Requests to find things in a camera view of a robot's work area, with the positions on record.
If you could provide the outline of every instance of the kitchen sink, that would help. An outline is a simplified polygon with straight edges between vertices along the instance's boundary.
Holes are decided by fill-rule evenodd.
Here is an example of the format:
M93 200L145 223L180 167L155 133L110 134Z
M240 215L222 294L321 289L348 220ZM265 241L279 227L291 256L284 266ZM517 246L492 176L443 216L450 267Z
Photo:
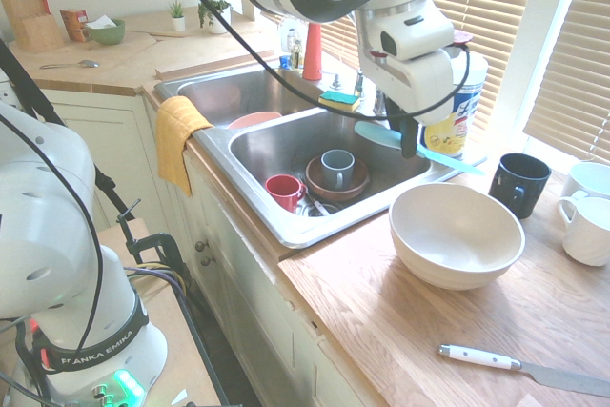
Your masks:
M292 72L282 74L315 99L330 83L318 82L317 87ZM290 248L311 246L387 209L409 188L458 174L455 169L419 156L404 159L399 150L359 136L354 131L353 118L313 108L259 66L160 83L156 88L165 97L189 97L214 124L213 128L195 132L193 137L277 240ZM281 112L283 116L244 129L224 129L237 117L259 111ZM301 199L292 214L265 190L265 181L275 174L291 174L304 180L309 161L332 149L348 150L366 164L370 182L360 195L332 202L312 194ZM482 160L478 156L464 162L477 164ZM330 215L322 216L311 197L322 203Z
M291 85L315 100L322 94L292 71L276 69ZM302 112L311 104L281 86L261 67L224 71L156 85L165 97L184 95L216 127L225 128L237 118L255 112Z

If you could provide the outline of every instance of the white cabinet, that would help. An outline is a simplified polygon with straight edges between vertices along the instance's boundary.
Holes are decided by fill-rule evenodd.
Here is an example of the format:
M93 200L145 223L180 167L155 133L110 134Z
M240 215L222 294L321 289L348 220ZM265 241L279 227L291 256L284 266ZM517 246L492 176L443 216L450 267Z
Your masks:
M153 133L142 96L127 97L84 92L44 91L57 114L87 143L93 161L112 178L127 207L143 217L151 234L169 230L156 175ZM98 231L116 224L118 210L95 190L93 221Z
M154 110L148 116L154 126ZM324 336L280 294L264 248L215 192L199 160L184 157L193 195L168 185L181 226L173 235L262 404L362 407L320 348Z

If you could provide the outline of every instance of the spoon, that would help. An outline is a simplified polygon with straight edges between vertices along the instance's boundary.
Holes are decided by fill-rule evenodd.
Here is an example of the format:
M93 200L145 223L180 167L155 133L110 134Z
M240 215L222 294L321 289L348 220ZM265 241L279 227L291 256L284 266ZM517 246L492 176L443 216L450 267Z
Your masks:
M301 172L295 172L296 177L298 178L298 180L301 183L305 183L305 177L303 176L303 173ZM309 198L310 202L312 204L314 204L314 207L320 212L320 215L322 216L330 216L331 214L329 213L328 210L326 210L326 207L324 207L317 199L315 199L310 193L309 193L309 188L305 187L305 195L307 195L307 197Z
M48 64L46 66L42 66L41 69L59 69L61 67L99 67L99 64L95 61L90 61L89 59L84 59L76 64Z

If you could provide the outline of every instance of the white mug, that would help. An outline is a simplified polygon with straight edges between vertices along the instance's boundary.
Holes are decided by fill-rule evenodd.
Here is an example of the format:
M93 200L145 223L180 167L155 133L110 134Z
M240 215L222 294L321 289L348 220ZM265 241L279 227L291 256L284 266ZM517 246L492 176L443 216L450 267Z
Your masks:
M561 205L564 202L575 207L574 216L565 212ZM610 200L586 197L577 201L562 197L558 207L567 228L563 239L565 252L589 266L606 264L610 260Z
M572 197L579 201L584 197L610 199L610 166L597 162L580 162L575 165L563 185L561 197ZM574 214L574 206L567 212Z
M328 150L321 157L324 186L331 191L350 187L356 159L347 150Z

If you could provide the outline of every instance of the gray mug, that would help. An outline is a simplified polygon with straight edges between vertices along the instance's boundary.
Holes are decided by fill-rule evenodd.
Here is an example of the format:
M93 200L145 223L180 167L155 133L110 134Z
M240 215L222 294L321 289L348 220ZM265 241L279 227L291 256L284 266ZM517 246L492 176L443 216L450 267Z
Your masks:
M331 191L344 191L352 183L356 159L345 150L329 150L321 157L324 187Z

